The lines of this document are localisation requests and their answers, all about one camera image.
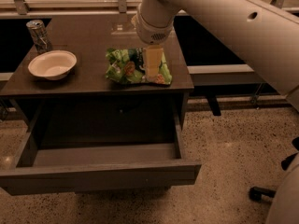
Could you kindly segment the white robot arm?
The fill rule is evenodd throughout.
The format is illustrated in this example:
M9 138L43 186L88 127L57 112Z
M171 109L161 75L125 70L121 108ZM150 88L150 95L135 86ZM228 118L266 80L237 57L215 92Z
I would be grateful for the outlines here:
M293 15L260 0L142 0L135 26L140 39L158 43L167 35L175 16L185 11L244 60L264 81L293 106L298 106L298 20ZM209 169L221 180L219 199L197 201L178 224L298 224L298 162L292 161L274 197L260 201L245 198L245 184L256 172L275 169L282 147L274 134L283 124L268 127L243 122L231 132L230 146L218 147L218 158Z

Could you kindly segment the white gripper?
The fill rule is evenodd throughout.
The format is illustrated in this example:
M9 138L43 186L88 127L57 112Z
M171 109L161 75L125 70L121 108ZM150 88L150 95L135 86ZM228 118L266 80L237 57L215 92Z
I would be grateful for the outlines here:
M175 7L140 4L132 17L132 24L140 40L149 46L143 48L143 61L146 77L156 77L164 49L157 44L163 43L173 29L177 14Z

